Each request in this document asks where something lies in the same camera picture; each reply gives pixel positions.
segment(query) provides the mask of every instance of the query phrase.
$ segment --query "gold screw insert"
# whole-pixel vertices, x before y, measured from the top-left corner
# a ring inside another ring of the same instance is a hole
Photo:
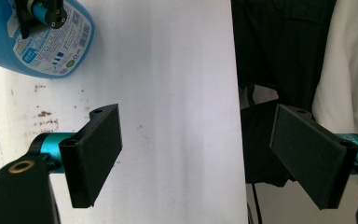
[[[31,169],[34,166],[34,161],[19,161],[10,166],[8,171],[12,174],[19,174]]]

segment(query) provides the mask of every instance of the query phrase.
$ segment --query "blue plastic bottle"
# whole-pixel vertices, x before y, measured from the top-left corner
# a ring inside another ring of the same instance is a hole
[[[14,0],[0,0],[0,66],[34,77],[71,75],[92,42],[94,24],[88,11],[76,0],[64,0],[67,19],[61,28],[23,39],[15,8]]]

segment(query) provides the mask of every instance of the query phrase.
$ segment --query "black fabric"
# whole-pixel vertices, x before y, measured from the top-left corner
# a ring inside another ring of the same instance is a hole
[[[272,85],[280,104],[310,111],[335,3],[336,0],[231,0],[239,85]],[[268,127],[272,123],[265,118],[274,113],[273,106],[263,111],[242,111],[246,114],[241,122],[248,183],[280,186],[287,181],[280,162],[269,149]],[[266,127],[260,130],[257,123]],[[260,155],[268,162],[261,161]]]
[[[293,179],[272,153],[269,140],[278,100],[245,108],[241,111],[243,158],[247,183],[265,182],[278,187]]]

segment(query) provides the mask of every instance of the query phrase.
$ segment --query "white tabletop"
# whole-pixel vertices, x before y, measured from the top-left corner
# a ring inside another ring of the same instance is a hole
[[[80,2],[96,34],[71,76],[0,68],[0,167],[119,104],[123,150],[95,206],[72,208],[51,175],[62,223],[247,223],[230,2]]]

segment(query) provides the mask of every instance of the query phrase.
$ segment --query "black cable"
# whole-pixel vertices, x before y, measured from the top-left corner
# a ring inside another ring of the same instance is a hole
[[[252,184],[252,190],[254,192],[255,210],[257,211],[258,224],[263,224],[263,220],[261,219],[260,205],[258,204],[258,200],[257,200],[257,192],[255,191],[255,184]]]
[[[255,224],[253,221],[253,217],[252,217],[252,211],[251,211],[251,207],[248,204],[248,222],[249,224]]]

